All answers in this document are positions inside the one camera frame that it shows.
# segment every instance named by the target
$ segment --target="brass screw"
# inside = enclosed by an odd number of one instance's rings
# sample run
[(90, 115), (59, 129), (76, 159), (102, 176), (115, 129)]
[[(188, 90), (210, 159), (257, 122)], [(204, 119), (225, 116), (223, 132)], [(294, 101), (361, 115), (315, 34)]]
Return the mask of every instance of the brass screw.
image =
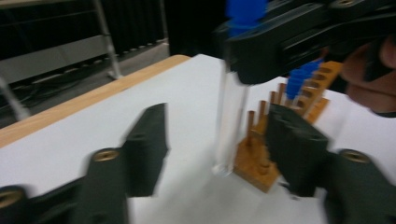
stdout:
[(0, 193), (0, 208), (14, 204), (21, 199), (21, 197), (22, 193), (16, 190)]
[(344, 151), (342, 153), (342, 156), (350, 161), (356, 161), (361, 163), (368, 163), (370, 161), (367, 156), (355, 151)]
[(94, 161), (111, 161), (119, 156), (119, 152), (115, 150), (101, 151), (93, 156)]

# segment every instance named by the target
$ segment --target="wooden test tube rack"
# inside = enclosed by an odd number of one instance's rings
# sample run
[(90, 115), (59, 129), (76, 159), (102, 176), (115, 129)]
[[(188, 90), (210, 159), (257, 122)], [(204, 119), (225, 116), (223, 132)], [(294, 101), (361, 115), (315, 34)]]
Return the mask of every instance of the wooden test tube rack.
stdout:
[[(322, 93), (335, 80), (341, 66), (340, 63), (335, 62), (323, 63), (312, 78), (305, 82), (301, 94), (294, 102), (284, 99), (286, 98), (284, 97), (286, 84), (279, 83), (278, 90), (271, 92), (270, 103), (288, 106), (308, 122), (314, 123), (329, 103), (328, 99), (322, 97)], [(233, 171), (237, 175), (263, 192), (268, 192), (279, 176), (276, 164), (269, 159), (270, 156), (264, 142), (267, 106), (270, 106), (267, 102), (260, 101), (256, 124), (254, 124), (256, 113), (248, 112), (247, 136), (238, 144), (233, 165)]]

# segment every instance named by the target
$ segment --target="blue cap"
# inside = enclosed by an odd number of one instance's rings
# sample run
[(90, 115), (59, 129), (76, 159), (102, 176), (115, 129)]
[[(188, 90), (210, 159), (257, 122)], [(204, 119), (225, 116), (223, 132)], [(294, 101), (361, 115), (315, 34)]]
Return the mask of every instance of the blue cap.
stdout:
[(230, 36), (240, 35), (259, 25), (265, 16), (267, 0), (228, 0), (227, 17), (230, 18)]

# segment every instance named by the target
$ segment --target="black curtain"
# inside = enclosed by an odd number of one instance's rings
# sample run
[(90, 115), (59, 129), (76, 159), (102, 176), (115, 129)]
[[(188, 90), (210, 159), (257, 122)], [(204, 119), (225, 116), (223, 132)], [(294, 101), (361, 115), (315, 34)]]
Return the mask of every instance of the black curtain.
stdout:
[(223, 22), (226, 0), (164, 0), (172, 55), (216, 56), (212, 32)]

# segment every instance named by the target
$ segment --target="black wall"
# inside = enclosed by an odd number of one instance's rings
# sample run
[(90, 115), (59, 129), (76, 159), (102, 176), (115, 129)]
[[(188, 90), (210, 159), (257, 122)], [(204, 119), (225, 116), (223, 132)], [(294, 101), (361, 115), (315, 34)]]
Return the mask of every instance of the black wall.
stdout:
[[(118, 54), (163, 39), (160, 0), (103, 0)], [(0, 60), (99, 35), (91, 0), (0, 10)]]

